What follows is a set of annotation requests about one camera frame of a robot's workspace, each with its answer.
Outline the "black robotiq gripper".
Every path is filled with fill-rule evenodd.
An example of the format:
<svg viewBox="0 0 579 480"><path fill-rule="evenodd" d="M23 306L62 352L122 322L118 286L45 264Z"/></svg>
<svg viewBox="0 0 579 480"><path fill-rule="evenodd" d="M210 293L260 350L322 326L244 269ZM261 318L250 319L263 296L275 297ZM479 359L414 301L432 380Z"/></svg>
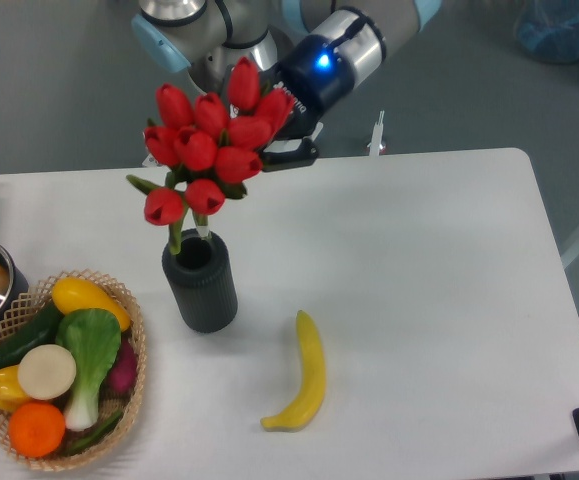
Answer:
<svg viewBox="0 0 579 480"><path fill-rule="evenodd" d="M321 35L308 35L289 54L261 75L295 99L292 114L274 141L261 152L266 173L311 166L319 156L310 138L318 121L355 84L352 64Z"/></svg>

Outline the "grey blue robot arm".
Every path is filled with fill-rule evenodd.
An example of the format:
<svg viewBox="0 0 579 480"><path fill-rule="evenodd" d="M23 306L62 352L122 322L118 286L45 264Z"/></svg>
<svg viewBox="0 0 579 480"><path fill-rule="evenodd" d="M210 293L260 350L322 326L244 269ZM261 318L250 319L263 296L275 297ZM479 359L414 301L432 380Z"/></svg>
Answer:
<svg viewBox="0 0 579 480"><path fill-rule="evenodd" d="M438 1L142 1L131 21L162 68L187 71L201 91L226 92L246 56L261 82L296 99L265 171L312 165L321 118L438 12Z"/></svg>

